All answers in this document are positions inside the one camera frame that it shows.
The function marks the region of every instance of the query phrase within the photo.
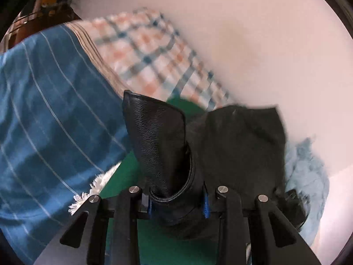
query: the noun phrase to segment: light blue towel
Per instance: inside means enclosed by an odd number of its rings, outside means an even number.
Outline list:
[[[309,245],[314,242],[329,193],[329,179],[324,164],[313,155],[311,144],[312,140],[306,138],[297,145],[287,142],[285,147],[285,190],[294,188],[310,201],[308,219],[300,232]]]

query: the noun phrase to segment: black frame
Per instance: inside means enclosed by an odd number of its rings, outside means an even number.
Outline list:
[[[0,0],[0,40],[28,0]],[[340,18],[353,38],[353,0],[325,0]],[[0,260],[22,265],[0,230]],[[353,234],[332,265],[349,265],[353,260]]]

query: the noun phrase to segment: blue towel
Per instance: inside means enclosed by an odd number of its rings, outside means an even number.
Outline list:
[[[65,26],[27,38],[0,65],[0,228],[30,265],[74,194],[131,147],[122,99]]]
[[[324,164],[313,155],[311,143],[311,139],[306,138],[297,145],[287,142],[285,147],[285,190],[296,189],[298,194],[309,199],[308,219],[300,232],[309,245],[314,242],[329,193]]]

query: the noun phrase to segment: black leather glove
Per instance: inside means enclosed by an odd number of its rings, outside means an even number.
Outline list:
[[[130,91],[124,92],[123,113],[135,156],[150,186],[154,217],[177,224],[200,208],[203,199],[202,175],[195,170],[185,141],[184,114]]]
[[[207,112],[187,124],[186,140],[209,193],[232,188],[243,210],[253,210],[260,194],[284,198],[285,133],[276,108],[231,105]]]

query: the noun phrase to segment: metal screw head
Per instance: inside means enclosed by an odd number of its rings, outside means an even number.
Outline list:
[[[264,194],[259,195],[258,198],[259,198],[259,200],[261,202],[267,202],[268,201],[268,197],[266,195],[264,195]]]
[[[228,192],[228,187],[224,186],[224,185],[221,185],[218,187],[218,191],[220,193],[227,193]]]
[[[140,191],[140,187],[138,186],[132,186],[129,188],[130,193],[137,193]]]
[[[96,203],[99,200],[99,196],[98,195],[92,195],[89,197],[89,202],[91,203]]]

